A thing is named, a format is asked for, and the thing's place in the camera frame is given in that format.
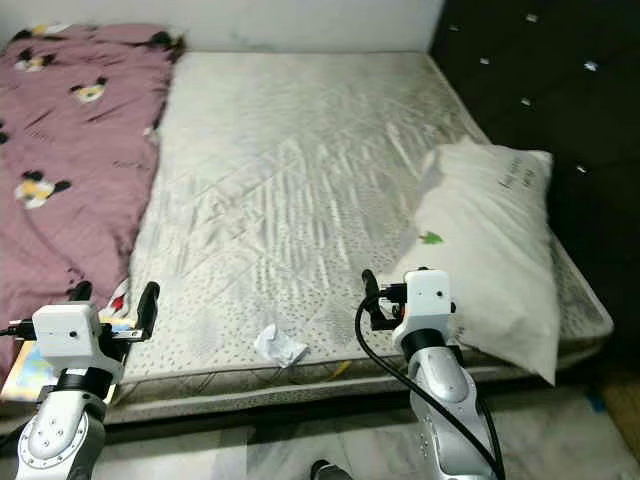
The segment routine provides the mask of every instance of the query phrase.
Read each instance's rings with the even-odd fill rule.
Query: black headboard
[[[551,226],[625,354],[640,351],[639,19],[629,0],[448,0],[431,50],[494,143],[554,154]]]

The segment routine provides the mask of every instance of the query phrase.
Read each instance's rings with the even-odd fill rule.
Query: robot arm
[[[43,359],[59,375],[18,440],[17,480],[91,478],[104,446],[103,400],[122,377],[128,345],[151,336],[159,290],[156,283],[147,285],[133,330],[112,332],[88,301],[47,305],[32,320],[12,325],[23,338],[37,339]]]
[[[393,344],[409,364],[408,377],[412,382],[403,383],[418,387],[412,388],[411,407],[421,425],[419,447],[431,474],[428,478],[502,480],[502,464],[494,460],[500,456],[497,438],[492,438],[488,419],[478,410],[475,383],[460,365],[455,350],[446,346],[448,318],[455,307],[450,300],[448,275],[422,268],[408,272],[404,283],[393,284],[381,293],[371,271],[363,272],[363,280],[369,299],[365,300],[366,305],[363,302],[363,308],[376,319],[372,322],[373,329],[393,329]],[[377,297],[398,304],[393,310],[394,319],[384,318]],[[362,346],[370,355],[373,353],[368,346]],[[386,363],[375,354],[371,356],[379,364]],[[397,371],[390,373],[396,378],[402,376]],[[467,434],[475,444],[466,438]]]

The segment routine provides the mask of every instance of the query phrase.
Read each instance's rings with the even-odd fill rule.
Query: tiled floor
[[[580,389],[502,396],[490,406],[509,480],[640,479],[608,414]],[[427,480],[416,433],[411,412],[393,411],[120,444],[104,450],[94,479],[305,480],[326,458],[355,480]]]

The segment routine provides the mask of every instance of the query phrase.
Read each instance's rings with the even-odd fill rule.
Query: white mattress
[[[425,154],[464,134],[486,141],[422,54],[186,54],[131,264],[133,298],[161,286],[158,319],[111,421],[397,388],[354,338],[360,272],[397,260]],[[558,244],[554,258],[561,354],[576,359],[612,323]],[[295,368],[254,351],[272,322],[309,344]],[[388,333],[368,340],[396,354]],[[480,377],[523,374],[465,357]]]

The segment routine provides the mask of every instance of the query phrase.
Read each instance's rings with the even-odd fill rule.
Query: white pillow
[[[447,271],[458,339],[554,383],[560,316],[545,206],[551,155],[464,138],[429,160],[441,183],[423,197],[419,236],[389,279],[422,265]]]

